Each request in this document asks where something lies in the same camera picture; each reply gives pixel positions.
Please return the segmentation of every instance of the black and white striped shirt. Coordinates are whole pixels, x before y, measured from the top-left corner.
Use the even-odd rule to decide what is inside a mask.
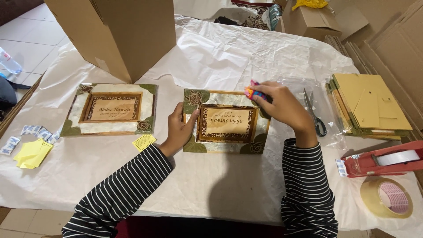
[[[320,145],[299,149],[294,144],[295,139],[285,141],[283,152],[287,196],[282,198],[282,219],[286,236],[336,237],[334,197]],[[62,229],[63,237],[115,237],[117,223],[137,211],[172,170],[165,155],[150,145],[75,206],[75,214]]]

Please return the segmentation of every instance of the patterned carpet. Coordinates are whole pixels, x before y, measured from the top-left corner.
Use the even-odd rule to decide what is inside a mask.
[[[241,26],[257,28],[262,30],[270,30],[267,27],[266,23],[264,23],[261,20],[261,16],[269,7],[273,5],[272,3],[247,3],[247,2],[239,1],[239,0],[232,0],[232,3],[237,5],[238,7],[247,7],[247,8],[255,9],[258,12],[258,15],[256,17],[249,17],[247,21]]]

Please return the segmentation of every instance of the hand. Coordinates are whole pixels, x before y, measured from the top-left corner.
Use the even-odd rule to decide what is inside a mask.
[[[277,82],[266,81],[251,88],[273,99],[272,103],[269,103],[257,95],[253,96],[253,100],[267,114],[294,130],[298,147],[307,148],[317,145],[313,119],[287,87]]]
[[[196,109],[192,113],[189,121],[186,124],[183,123],[183,105],[183,102],[178,103],[174,112],[168,117],[168,138],[159,146],[159,149],[166,157],[174,155],[191,139],[195,121],[197,120],[198,115],[200,115],[200,110]]]

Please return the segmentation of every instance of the scissors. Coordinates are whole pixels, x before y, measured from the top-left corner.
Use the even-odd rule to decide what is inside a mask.
[[[304,89],[304,97],[305,97],[305,104],[307,105],[307,111],[308,113],[310,113],[311,117],[313,117],[314,127],[316,128],[317,135],[320,137],[325,136],[327,134],[327,130],[326,130],[326,127],[324,126],[324,123],[320,118],[316,117],[316,115],[313,112],[313,103],[314,103],[313,92],[311,92],[310,98],[308,98],[307,92]]]

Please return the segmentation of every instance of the person's left hand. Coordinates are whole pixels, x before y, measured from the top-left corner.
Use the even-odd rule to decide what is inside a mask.
[[[183,105],[183,102],[178,103],[174,112],[169,115],[168,118],[168,138],[165,140],[165,142],[163,142],[163,144],[159,146],[159,149],[166,157],[175,154],[191,139],[195,121],[197,120],[198,115],[200,115],[200,110],[196,109],[191,114],[189,121],[186,124],[183,123]]]

